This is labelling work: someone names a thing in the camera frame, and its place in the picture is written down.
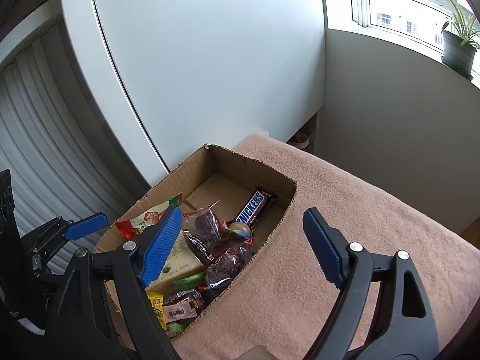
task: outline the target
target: pink cloth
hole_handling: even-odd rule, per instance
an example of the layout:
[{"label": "pink cloth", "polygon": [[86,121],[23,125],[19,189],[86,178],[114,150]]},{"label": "pink cloth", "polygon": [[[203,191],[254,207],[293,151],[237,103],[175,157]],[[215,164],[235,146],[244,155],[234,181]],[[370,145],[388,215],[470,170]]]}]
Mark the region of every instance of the pink cloth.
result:
[{"label": "pink cloth", "polygon": [[[407,250],[429,296],[441,347],[454,336],[480,294],[479,250],[383,190],[266,133],[235,150],[296,180],[295,209],[234,286],[174,341],[182,359],[236,359],[258,344],[280,360],[303,358],[338,295],[302,231],[303,211],[312,206],[370,252]],[[352,347],[365,340],[373,292]]]}]

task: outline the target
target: corrugated gray panel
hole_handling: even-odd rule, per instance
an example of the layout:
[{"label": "corrugated gray panel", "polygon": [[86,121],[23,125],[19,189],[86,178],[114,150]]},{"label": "corrugated gray panel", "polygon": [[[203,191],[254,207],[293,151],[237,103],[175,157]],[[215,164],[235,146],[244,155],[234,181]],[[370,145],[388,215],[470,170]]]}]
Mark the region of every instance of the corrugated gray panel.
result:
[{"label": "corrugated gray panel", "polygon": [[[113,222],[147,190],[92,107],[72,56],[63,24],[54,25],[0,73],[0,169],[12,174],[21,235],[58,215],[103,212]],[[69,242],[52,271],[99,237]]]}]

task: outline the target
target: spider plant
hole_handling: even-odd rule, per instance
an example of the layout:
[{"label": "spider plant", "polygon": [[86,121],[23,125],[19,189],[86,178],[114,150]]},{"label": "spider plant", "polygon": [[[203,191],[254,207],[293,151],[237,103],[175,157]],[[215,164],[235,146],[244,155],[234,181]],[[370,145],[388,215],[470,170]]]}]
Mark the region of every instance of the spider plant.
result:
[{"label": "spider plant", "polygon": [[465,14],[464,10],[462,9],[461,5],[457,2],[457,0],[450,0],[454,11],[453,17],[450,20],[447,20],[442,27],[442,31],[445,31],[447,26],[452,23],[455,30],[457,31],[458,36],[462,39],[462,46],[465,44],[472,45],[474,48],[480,49],[480,44],[474,41],[474,37],[480,34],[480,30],[477,30],[473,27],[477,18],[474,14],[467,15]]}]

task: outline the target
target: blue gripper pad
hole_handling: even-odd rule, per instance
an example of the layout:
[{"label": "blue gripper pad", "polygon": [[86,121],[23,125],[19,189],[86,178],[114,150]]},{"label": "blue gripper pad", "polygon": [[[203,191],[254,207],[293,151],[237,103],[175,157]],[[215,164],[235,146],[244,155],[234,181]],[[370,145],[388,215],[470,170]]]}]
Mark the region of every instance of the blue gripper pad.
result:
[{"label": "blue gripper pad", "polygon": [[99,212],[98,214],[89,216],[88,218],[82,219],[69,226],[65,233],[65,239],[76,241],[77,239],[103,229],[108,224],[109,220],[107,219],[107,216]]},{"label": "blue gripper pad", "polygon": [[311,208],[303,213],[303,232],[307,236],[326,279],[341,290],[345,284],[342,258]]},{"label": "blue gripper pad", "polygon": [[160,276],[181,229],[182,210],[175,207],[143,257],[143,271],[140,275],[143,287],[148,287]]}]

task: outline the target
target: potted plant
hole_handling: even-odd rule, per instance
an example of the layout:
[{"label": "potted plant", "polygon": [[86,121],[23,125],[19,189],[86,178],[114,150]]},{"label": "potted plant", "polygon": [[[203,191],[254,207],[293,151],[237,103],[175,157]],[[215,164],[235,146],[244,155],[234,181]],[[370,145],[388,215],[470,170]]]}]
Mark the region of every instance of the potted plant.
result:
[{"label": "potted plant", "polygon": [[[465,78],[472,80],[471,75],[473,57],[480,44],[473,38],[480,34],[480,30],[473,27],[477,18],[474,14],[467,15],[457,0],[450,0],[453,10],[451,20],[445,22],[442,27],[443,33],[443,57],[442,62],[452,68]],[[457,35],[446,31],[449,24],[452,24]]]}]

